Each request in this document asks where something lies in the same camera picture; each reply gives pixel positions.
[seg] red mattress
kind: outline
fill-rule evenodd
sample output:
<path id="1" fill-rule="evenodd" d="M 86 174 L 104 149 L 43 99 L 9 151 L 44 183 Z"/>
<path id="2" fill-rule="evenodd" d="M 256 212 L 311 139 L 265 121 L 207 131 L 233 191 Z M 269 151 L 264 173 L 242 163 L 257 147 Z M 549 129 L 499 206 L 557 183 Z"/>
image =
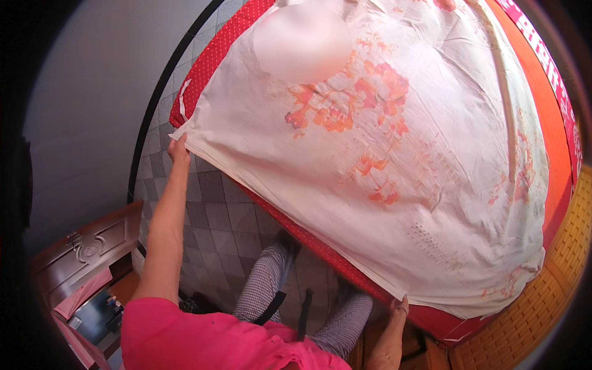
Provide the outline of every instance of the red mattress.
<path id="1" fill-rule="evenodd" d="M 243 6 L 214 36 L 209 45 L 204 49 L 195 61 L 185 80 L 191 79 L 184 95 L 183 102 L 186 116 L 193 114 L 197 100 L 212 77 L 214 71 L 226 56 L 232 43 L 249 28 L 269 7 L 274 0 L 250 0 Z M 535 99 L 536 109 L 539 115 L 540 125 L 545 139 L 545 148 L 549 157 L 549 190 L 545 203 L 545 221 L 543 224 L 543 246 L 545 249 L 551 243 L 557 232 L 569 204 L 573 179 L 573 157 L 568 145 L 570 139 L 566 134 L 567 123 L 564 125 L 565 114 L 559 109 L 557 87 L 549 83 L 548 70 L 543 70 L 541 62 L 533 51 L 533 47 L 523 36 L 524 30 L 516 27 L 516 24 L 506 14 L 496 0 L 487 0 L 490 8 L 495 13 L 510 44 L 514 48 L 520 64 L 526 74 Z M 179 96 L 173 103 L 169 121 L 175 127 L 180 127 L 185 121 L 179 112 Z M 318 238 L 296 225 L 292 220 L 276 210 L 273 206 L 257 196 L 253 192 L 243 188 L 251 198 L 261 205 L 267 212 L 277 219 L 282 226 L 295 237 L 307 245 L 318 257 L 325 260 L 335 271 L 350 280 L 353 284 L 377 297 L 386 305 L 392 300 L 392 296 L 368 277 L 357 270 L 328 245 Z M 417 327 L 430 333 L 441 345 L 454 346 L 461 343 L 484 327 L 495 316 L 481 320 L 479 317 L 463 320 L 431 307 L 413 305 L 410 308 L 408 319 Z"/>

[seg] pink shirt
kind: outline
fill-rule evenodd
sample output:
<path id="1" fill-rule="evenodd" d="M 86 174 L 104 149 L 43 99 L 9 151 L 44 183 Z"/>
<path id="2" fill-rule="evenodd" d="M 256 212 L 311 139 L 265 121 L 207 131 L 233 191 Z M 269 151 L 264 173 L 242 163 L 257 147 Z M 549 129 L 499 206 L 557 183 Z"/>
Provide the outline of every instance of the pink shirt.
<path id="1" fill-rule="evenodd" d="M 224 313 L 184 313 L 166 299 L 141 298 L 126 305 L 121 350 L 126 370 L 276 370 L 290 362 L 302 370 L 350 369 L 310 339 L 295 338 L 296 331 L 271 321 L 259 326 Z"/>

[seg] door hinge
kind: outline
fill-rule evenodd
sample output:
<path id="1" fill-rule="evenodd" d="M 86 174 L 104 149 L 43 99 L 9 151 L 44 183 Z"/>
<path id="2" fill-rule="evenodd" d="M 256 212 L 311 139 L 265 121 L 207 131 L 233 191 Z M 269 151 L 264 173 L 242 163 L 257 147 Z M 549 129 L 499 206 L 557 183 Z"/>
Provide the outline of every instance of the door hinge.
<path id="1" fill-rule="evenodd" d="M 66 245 L 72 248 L 73 250 L 76 250 L 76 248 L 80 245 L 80 242 L 82 241 L 82 234 L 79 234 L 75 231 L 72 234 L 68 234 L 68 236 L 66 237 Z"/>

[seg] wooden door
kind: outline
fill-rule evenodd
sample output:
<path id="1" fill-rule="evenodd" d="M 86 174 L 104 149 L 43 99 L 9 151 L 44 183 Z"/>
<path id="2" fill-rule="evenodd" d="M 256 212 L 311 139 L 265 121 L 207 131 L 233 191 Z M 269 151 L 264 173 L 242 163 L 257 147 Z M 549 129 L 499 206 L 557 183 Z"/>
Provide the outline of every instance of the wooden door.
<path id="1" fill-rule="evenodd" d="M 137 247 L 142 205 L 142 200 L 128 204 L 64 237 L 32 259 L 31 273 L 49 308 Z"/>

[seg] gray plaid pants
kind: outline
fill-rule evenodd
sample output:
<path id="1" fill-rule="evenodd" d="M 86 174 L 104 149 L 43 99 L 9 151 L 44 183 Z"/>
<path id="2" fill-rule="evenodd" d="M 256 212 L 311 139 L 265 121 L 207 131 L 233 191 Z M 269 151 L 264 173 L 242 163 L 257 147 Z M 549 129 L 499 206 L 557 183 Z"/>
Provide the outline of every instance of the gray plaid pants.
<path id="1" fill-rule="evenodd" d="M 274 243 L 266 248 L 251 270 L 233 315 L 241 321 L 255 321 L 281 289 L 293 264 L 293 255 L 281 244 Z M 346 359 L 371 310 L 372 297 L 359 290 L 352 291 L 335 314 L 309 339 L 320 349 Z M 279 311 L 270 320 L 281 323 Z"/>

